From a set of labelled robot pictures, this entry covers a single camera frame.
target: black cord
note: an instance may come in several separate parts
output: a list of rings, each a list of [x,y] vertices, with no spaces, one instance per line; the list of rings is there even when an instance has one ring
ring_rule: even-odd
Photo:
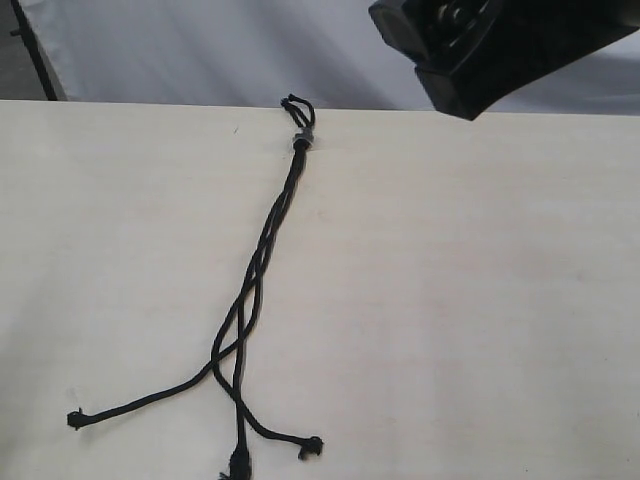
[[[300,103],[309,110],[307,117],[302,109],[295,105]],[[291,115],[291,118],[300,127],[301,131],[294,137],[293,147],[294,156],[291,168],[284,187],[280,195],[274,202],[269,215],[265,221],[262,233],[258,240],[256,251],[251,257],[247,267],[244,281],[240,289],[240,293],[231,305],[218,334],[216,335],[213,346],[211,348],[211,360],[190,380],[175,386],[173,388],[163,390],[152,395],[135,400],[126,405],[116,407],[95,415],[85,415],[82,409],[71,412],[67,415],[67,424],[76,430],[102,422],[109,418],[117,417],[125,413],[133,412],[151,403],[172,397],[182,393],[197,384],[199,384],[211,371],[220,384],[227,392],[236,405],[236,426],[237,426],[237,444],[229,462],[229,475],[221,475],[221,478],[228,480],[248,480],[251,477],[251,459],[247,445],[245,421],[262,437],[288,442],[300,447],[298,458],[305,460],[311,453],[320,455],[322,453],[323,442],[319,437],[302,438],[293,435],[286,435],[275,432],[264,427],[255,418],[242,399],[242,373],[245,360],[245,344],[247,337],[251,334],[260,315],[262,305],[262,280],[269,266],[273,248],[275,246],[276,235],[284,218],[289,211],[298,180],[300,179],[305,163],[306,153],[313,143],[313,128],[316,123],[316,114],[313,106],[307,100],[289,95],[281,102],[282,107]],[[253,303],[251,307],[251,315],[245,325],[245,304],[250,296],[253,295]],[[237,319],[238,338],[228,347],[221,350],[222,342],[229,332],[234,318]],[[233,351],[236,351],[236,359],[232,383],[222,375],[220,370],[220,362]]]

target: table surface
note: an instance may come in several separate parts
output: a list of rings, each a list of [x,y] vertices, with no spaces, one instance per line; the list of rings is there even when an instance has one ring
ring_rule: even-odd
[[[637,479],[639,131],[319,112],[244,393],[325,451],[250,432],[254,478]],[[206,362],[294,132],[279,110],[0,102],[0,478],[226,470],[212,378],[79,432],[65,415]]]

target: black device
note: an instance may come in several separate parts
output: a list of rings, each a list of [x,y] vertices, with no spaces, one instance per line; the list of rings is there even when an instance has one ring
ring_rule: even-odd
[[[640,0],[378,0],[369,13],[436,110],[466,120],[640,26]]]

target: white wall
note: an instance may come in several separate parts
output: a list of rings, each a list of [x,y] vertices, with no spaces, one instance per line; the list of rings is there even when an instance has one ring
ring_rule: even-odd
[[[369,19],[373,0],[22,0],[70,99],[430,108],[412,64]],[[640,114],[640,36],[496,109]]]

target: black pole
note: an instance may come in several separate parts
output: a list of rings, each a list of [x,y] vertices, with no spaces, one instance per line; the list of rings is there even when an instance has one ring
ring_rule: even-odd
[[[22,38],[22,43],[29,52],[31,63],[33,63],[33,66],[36,69],[40,85],[42,85],[42,89],[47,96],[47,100],[58,100],[56,91],[53,89],[53,84],[51,83],[51,77],[49,77],[49,72],[47,72],[47,67],[45,66],[42,55],[40,54],[38,40],[36,39],[35,33],[33,33],[29,20],[27,20],[27,16],[24,14],[24,10],[22,10],[18,0],[11,0],[11,6],[13,7],[13,11],[18,19],[18,29],[12,31],[11,36]]]

